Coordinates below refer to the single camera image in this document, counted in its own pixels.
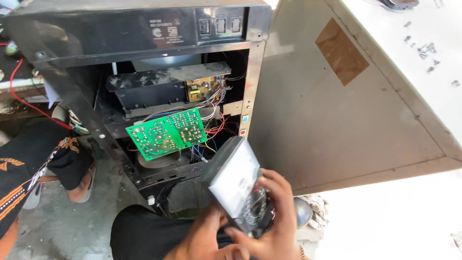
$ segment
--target hand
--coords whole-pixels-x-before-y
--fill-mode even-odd
[[[258,178],[258,183],[270,190],[268,196],[276,210],[271,229],[258,240],[236,228],[226,228],[225,233],[235,243],[245,246],[259,260],[301,260],[302,252],[296,239],[297,215],[292,188],[277,172],[262,169],[262,173],[263,177]]]
[[[196,219],[186,238],[164,260],[249,260],[248,250],[233,244],[218,250],[218,229],[227,223],[226,215],[212,203]]]

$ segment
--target foot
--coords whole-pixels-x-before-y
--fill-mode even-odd
[[[82,180],[80,181],[79,186],[77,186],[77,188],[71,191],[67,191],[67,194],[69,195],[69,199],[72,202],[80,201],[85,195],[86,191],[88,190],[88,187],[90,187],[90,183],[91,183],[91,174],[90,172],[86,172]]]

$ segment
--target yellow wire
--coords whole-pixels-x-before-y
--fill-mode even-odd
[[[212,150],[213,152],[217,153],[217,151],[213,150],[212,148],[210,148],[210,147],[207,145],[207,142],[205,142],[205,146],[206,146],[207,148],[209,148],[210,150]]]

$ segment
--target control panel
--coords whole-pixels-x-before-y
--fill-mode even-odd
[[[242,38],[245,7],[197,8],[199,44]]]

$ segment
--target printed circuit board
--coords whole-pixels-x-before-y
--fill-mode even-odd
[[[126,130],[146,161],[207,141],[197,108],[130,126]]]

